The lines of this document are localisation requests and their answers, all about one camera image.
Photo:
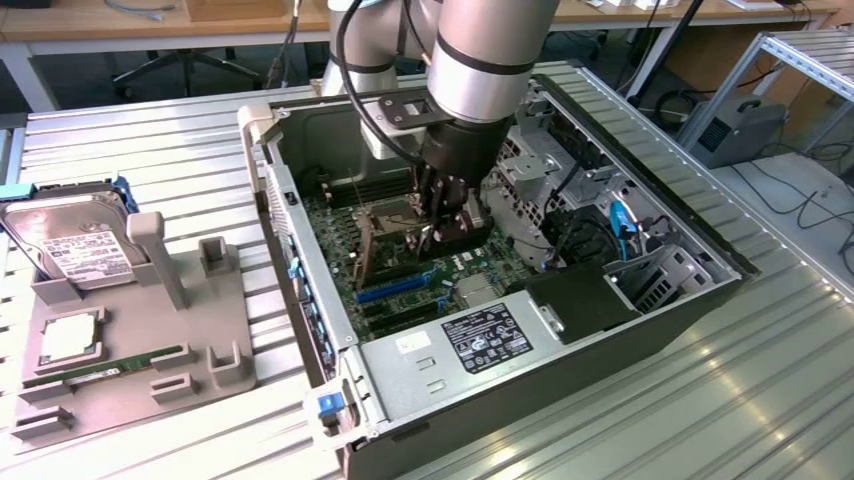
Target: blue pcie slot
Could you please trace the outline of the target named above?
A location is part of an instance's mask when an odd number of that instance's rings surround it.
[[[436,270],[437,267],[435,267],[429,272],[421,273],[417,277],[409,278],[408,280],[403,280],[397,283],[392,283],[391,285],[385,285],[384,287],[379,287],[373,290],[359,293],[356,295],[356,303],[363,304],[367,302],[372,302],[373,300],[380,300],[391,295],[401,292],[408,292],[409,290],[415,290],[416,288],[427,286],[429,284],[429,280],[432,279],[432,274],[436,272]]]

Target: green circuit board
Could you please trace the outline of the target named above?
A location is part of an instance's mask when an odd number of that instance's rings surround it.
[[[412,261],[403,238],[400,242],[377,243],[373,254],[376,268],[392,268],[405,264],[415,271],[400,278],[356,289],[352,252],[360,248],[360,236],[355,216],[359,209],[364,211],[365,208],[381,208],[389,201],[400,199],[403,197],[367,202],[361,207],[336,209],[327,207],[317,199],[305,199],[304,203],[337,293],[361,341],[375,340],[469,308],[472,299],[465,298],[465,292],[457,289],[460,280],[472,276],[485,280],[495,294],[502,296],[531,276],[531,269],[512,245],[507,243],[500,230],[492,228],[481,247],[423,262]],[[359,304],[356,298],[360,293],[423,274],[429,275],[429,281],[420,288]]]

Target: office chair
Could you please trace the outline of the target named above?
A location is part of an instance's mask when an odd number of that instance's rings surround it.
[[[136,67],[129,72],[125,72],[120,75],[112,75],[112,87],[113,92],[121,98],[132,98],[133,90],[127,85],[127,83],[148,72],[152,72],[160,68],[164,68],[175,63],[180,63],[181,70],[184,72],[184,96],[192,96],[192,81],[191,74],[193,73],[193,64],[203,63],[209,65],[213,68],[219,68],[227,72],[231,72],[241,77],[248,78],[252,81],[252,90],[260,90],[261,88],[261,76],[255,73],[248,68],[241,67],[236,63],[232,63],[231,60],[236,58],[233,47],[225,47],[225,59],[219,59],[209,55],[205,55],[204,52],[212,50],[211,48],[203,49],[179,49],[167,55],[160,56],[156,50],[149,50],[147,53],[148,61],[143,63],[139,67]]]

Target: white label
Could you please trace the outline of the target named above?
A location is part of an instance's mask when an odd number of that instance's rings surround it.
[[[429,337],[427,336],[427,332],[423,330],[397,339],[397,350],[400,351],[401,355],[412,353],[415,350],[419,350],[428,346]]]
[[[75,283],[131,273],[131,262],[111,231],[42,240],[41,247]]]

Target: hard drive label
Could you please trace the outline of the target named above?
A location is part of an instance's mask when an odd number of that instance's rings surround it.
[[[441,328],[468,373],[534,350],[503,303],[443,323]]]
[[[111,231],[41,241],[44,252],[75,283],[131,273],[131,262]]]

